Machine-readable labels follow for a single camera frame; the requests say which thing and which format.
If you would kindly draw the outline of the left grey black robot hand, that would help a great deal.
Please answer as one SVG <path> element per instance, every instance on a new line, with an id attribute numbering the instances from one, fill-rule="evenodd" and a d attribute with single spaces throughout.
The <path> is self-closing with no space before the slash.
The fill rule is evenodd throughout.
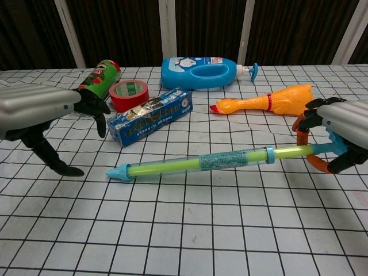
<path id="1" fill-rule="evenodd" d="M 99 136 L 105 137 L 105 115 L 110 114 L 110 109 L 92 91 L 38 84 L 4 86 L 1 88 L 1 139 L 21 140 L 55 173 L 81 177 L 84 172 L 63 162 L 43 135 L 55 119 L 72 112 L 95 119 Z"/>

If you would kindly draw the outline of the right grey black orange-tipped hand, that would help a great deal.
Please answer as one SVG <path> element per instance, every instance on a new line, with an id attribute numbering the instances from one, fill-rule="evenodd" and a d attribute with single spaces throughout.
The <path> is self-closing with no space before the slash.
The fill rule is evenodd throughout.
<path id="1" fill-rule="evenodd" d="M 367 100 L 317 98 L 306 105 L 292 126 L 297 145 L 307 145 L 311 128 L 326 127 L 330 143 L 313 144 L 307 161 L 317 170 L 338 174 L 367 161 Z"/>

